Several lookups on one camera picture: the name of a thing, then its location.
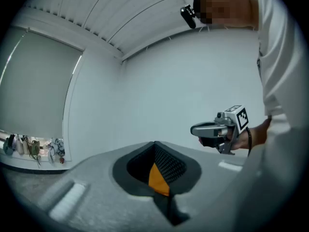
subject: white bag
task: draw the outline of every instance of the white bag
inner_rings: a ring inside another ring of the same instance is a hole
[[[24,154],[25,155],[30,155],[29,147],[28,147],[28,144],[27,144],[26,141],[23,141],[23,149],[24,149]]]
[[[17,149],[17,151],[20,155],[24,154],[23,144],[22,144],[18,135],[17,135],[17,138],[16,138],[16,149]]]

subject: floor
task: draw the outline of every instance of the floor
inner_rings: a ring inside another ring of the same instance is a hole
[[[2,168],[2,173],[13,192],[17,192],[34,204],[63,175],[26,174],[6,168]]]

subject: black and white pattern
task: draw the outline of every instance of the black and white pattern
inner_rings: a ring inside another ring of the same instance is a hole
[[[235,110],[236,110],[237,108],[239,108],[239,107],[241,107],[241,106],[232,106],[232,107],[230,107],[229,109],[225,110],[225,112],[231,113],[231,112],[235,111]]]
[[[237,119],[239,122],[240,130],[246,127],[246,125],[249,123],[248,116],[246,113],[246,109],[242,109],[238,114],[237,114]]]

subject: black camera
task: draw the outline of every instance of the black camera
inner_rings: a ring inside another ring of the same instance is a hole
[[[184,18],[184,20],[186,21],[186,23],[189,25],[190,28],[192,29],[196,28],[196,24],[193,19],[195,17],[195,13],[191,10],[191,6],[189,4],[180,8],[180,14],[182,15],[182,17]]]

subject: orange fabric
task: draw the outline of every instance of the orange fabric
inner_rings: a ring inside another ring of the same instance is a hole
[[[169,196],[169,186],[155,163],[150,170],[148,185],[156,192]]]

